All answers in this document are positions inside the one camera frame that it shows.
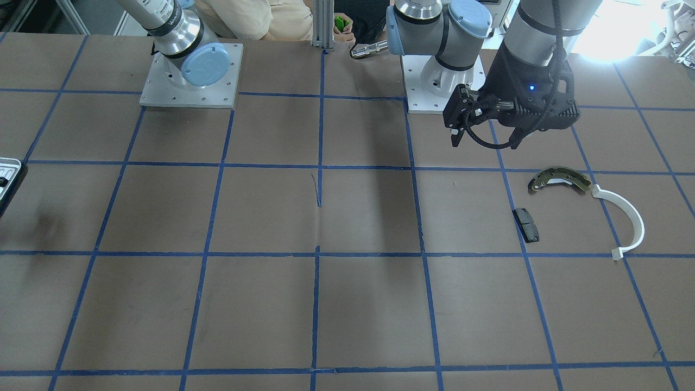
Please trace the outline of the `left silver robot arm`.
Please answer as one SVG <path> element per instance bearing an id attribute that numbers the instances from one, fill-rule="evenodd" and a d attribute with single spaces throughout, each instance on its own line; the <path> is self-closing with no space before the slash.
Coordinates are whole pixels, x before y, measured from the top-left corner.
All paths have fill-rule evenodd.
<path id="1" fill-rule="evenodd" d="M 567 59 L 600 1 L 521 1 L 479 89 L 472 71 L 493 17 L 477 1 L 395 1 L 386 11 L 389 51 L 427 55 L 422 79 L 447 99 L 444 126 L 489 149 L 516 149 L 535 131 L 563 130 L 580 119 Z"/>

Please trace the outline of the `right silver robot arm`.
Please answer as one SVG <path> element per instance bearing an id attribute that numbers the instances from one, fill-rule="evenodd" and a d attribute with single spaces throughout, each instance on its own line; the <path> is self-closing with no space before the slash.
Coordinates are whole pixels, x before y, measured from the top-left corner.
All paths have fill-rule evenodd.
<path id="1" fill-rule="evenodd" d="M 228 50 L 194 10 L 177 1 L 118 1 L 153 38 L 155 49 L 196 87 L 211 86 L 228 72 Z"/>

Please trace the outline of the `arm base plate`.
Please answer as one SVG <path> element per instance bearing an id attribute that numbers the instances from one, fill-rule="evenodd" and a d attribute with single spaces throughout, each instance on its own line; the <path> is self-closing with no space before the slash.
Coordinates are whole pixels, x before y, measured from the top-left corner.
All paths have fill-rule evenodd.
<path id="1" fill-rule="evenodd" d="M 140 104 L 161 108 L 232 109 L 244 46 L 208 43 L 176 65 L 161 53 L 153 62 Z"/>
<path id="2" fill-rule="evenodd" d="M 410 113 L 441 114 L 456 86 L 477 91 L 485 82 L 480 57 L 464 71 L 444 68 L 432 55 L 403 55 L 401 60 Z"/>

